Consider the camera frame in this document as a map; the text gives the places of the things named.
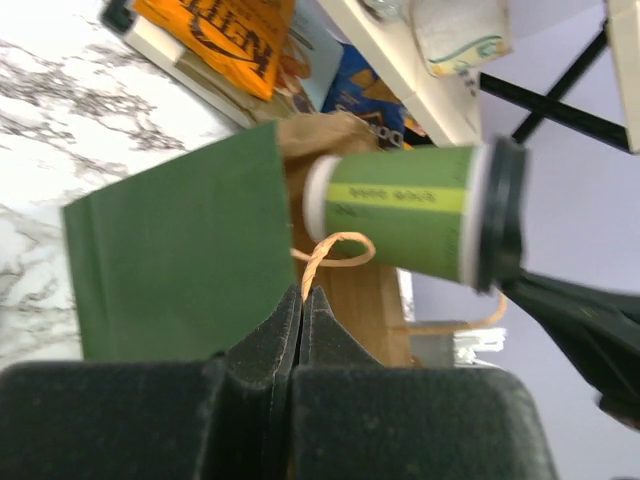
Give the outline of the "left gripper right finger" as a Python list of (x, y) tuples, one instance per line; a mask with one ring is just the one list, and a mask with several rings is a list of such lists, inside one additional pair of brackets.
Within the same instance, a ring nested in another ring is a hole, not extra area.
[(391, 368), (335, 319), (324, 291), (305, 306), (292, 374), (299, 479), (551, 479), (533, 398), (491, 368)]

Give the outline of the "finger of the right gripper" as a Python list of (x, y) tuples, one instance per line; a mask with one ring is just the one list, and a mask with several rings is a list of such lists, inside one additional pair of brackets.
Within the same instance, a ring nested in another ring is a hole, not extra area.
[(502, 292), (542, 326), (584, 380), (599, 409), (639, 428), (639, 296), (521, 271)]

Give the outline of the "single black plastic lid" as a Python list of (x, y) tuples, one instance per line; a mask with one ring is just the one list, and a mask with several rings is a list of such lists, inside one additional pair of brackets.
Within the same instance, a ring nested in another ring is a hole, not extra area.
[(528, 151), (507, 137), (489, 143), (489, 169), (481, 193), (476, 291), (486, 293), (516, 278), (523, 254), (522, 197)]

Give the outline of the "single green paper cup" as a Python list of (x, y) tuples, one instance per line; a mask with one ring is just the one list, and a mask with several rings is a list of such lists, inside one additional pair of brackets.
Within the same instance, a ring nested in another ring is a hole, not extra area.
[(304, 183), (306, 232), (315, 242), (358, 232), (380, 263), (486, 292), (481, 230), (491, 166), (487, 145), (323, 155)]

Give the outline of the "brown paper bag green side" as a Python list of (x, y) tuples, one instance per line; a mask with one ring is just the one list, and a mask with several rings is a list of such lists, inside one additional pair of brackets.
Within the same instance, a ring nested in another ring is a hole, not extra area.
[(348, 113), (299, 114), (96, 190), (63, 210), (85, 359), (195, 360), (226, 350), (295, 285), (322, 288), (380, 363), (411, 362), (396, 275), (371, 240), (315, 242), (302, 197), (323, 155), (383, 151)]

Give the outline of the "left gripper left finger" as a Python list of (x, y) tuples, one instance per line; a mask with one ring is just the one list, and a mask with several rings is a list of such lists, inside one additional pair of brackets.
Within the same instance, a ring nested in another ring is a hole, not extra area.
[(301, 295), (199, 361), (31, 361), (1, 374), (5, 479), (283, 479)]

